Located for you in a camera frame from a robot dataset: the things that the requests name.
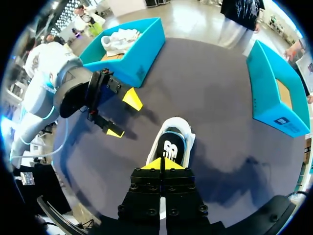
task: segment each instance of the teal bin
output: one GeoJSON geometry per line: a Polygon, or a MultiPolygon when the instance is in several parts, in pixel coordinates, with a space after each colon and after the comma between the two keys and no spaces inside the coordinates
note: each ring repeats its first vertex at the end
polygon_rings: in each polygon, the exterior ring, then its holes
{"type": "Polygon", "coordinates": [[[139,88],[157,54],[165,43],[165,34],[160,18],[132,21],[107,29],[99,34],[80,55],[84,67],[90,71],[108,68],[122,82],[139,88]],[[119,29],[136,29],[141,34],[134,45],[121,59],[101,61],[106,51],[101,45],[103,36],[111,36],[119,29]]]}
{"type": "Polygon", "coordinates": [[[252,87],[253,118],[293,138],[308,134],[309,107],[300,77],[293,68],[260,41],[255,42],[246,62],[252,87]],[[289,91],[292,106],[281,100],[278,81],[289,91]]]}

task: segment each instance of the white shirt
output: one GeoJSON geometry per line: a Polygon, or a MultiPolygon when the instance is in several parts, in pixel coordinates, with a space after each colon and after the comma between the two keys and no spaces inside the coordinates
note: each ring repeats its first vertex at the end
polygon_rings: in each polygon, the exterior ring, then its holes
{"type": "Polygon", "coordinates": [[[47,44],[40,44],[29,52],[23,68],[30,78],[33,78],[35,71],[37,70],[39,65],[39,55],[46,48],[46,46],[47,44]]]}

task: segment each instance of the cable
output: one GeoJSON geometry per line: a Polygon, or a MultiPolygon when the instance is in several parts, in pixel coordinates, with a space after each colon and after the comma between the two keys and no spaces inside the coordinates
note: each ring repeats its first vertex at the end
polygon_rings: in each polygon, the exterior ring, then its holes
{"type": "Polygon", "coordinates": [[[305,196],[309,195],[307,192],[304,192],[304,191],[296,191],[296,192],[289,193],[286,197],[291,197],[291,196],[296,195],[296,194],[303,194],[305,196]]]}
{"type": "Polygon", "coordinates": [[[44,225],[53,225],[53,226],[57,227],[57,225],[56,225],[56,224],[54,224],[54,223],[50,223],[50,222],[45,222],[45,223],[43,223],[42,225],[43,225],[43,226],[44,226],[44,225]]]}
{"type": "Polygon", "coordinates": [[[54,150],[53,152],[51,153],[46,153],[46,154],[41,154],[41,155],[33,155],[33,156],[13,156],[13,157],[10,157],[10,160],[14,159],[14,158],[43,158],[43,157],[47,157],[49,155],[53,155],[53,154],[56,154],[57,152],[59,152],[65,142],[67,141],[67,133],[68,133],[68,120],[65,119],[65,137],[64,137],[64,140],[63,140],[63,143],[60,145],[60,147],[57,149],[57,150],[54,150]]]}

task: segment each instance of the table surface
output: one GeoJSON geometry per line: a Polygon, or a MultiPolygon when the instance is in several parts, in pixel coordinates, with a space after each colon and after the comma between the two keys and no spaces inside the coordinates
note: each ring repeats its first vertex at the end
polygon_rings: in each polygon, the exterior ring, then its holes
{"type": "MultiPolygon", "coordinates": [[[[228,227],[272,196],[294,190],[304,137],[292,139],[253,120],[244,56],[168,38],[137,93],[144,107],[136,114],[115,97],[99,106],[126,130],[123,138],[105,135],[78,111],[68,119],[64,148],[54,156],[60,177],[93,214],[117,218],[133,169],[145,165],[162,123],[173,116],[185,118],[196,134],[190,166],[212,223],[228,227]]],[[[64,135],[60,120],[55,148],[64,135]]]]}

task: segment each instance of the sticker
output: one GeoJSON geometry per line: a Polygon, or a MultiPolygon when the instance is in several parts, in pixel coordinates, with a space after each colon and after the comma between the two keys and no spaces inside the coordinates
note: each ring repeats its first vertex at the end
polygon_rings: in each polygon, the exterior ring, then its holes
{"type": "Polygon", "coordinates": [[[23,185],[35,185],[35,179],[32,172],[21,172],[23,185]]]}
{"type": "Polygon", "coordinates": [[[312,63],[309,64],[308,69],[310,72],[313,72],[313,64],[312,63]]]}
{"type": "Polygon", "coordinates": [[[279,125],[284,125],[284,124],[288,123],[289,120],[285,117],[281,117],[281,118],[275,120],[274,122],[276,122],[279,125]]]}

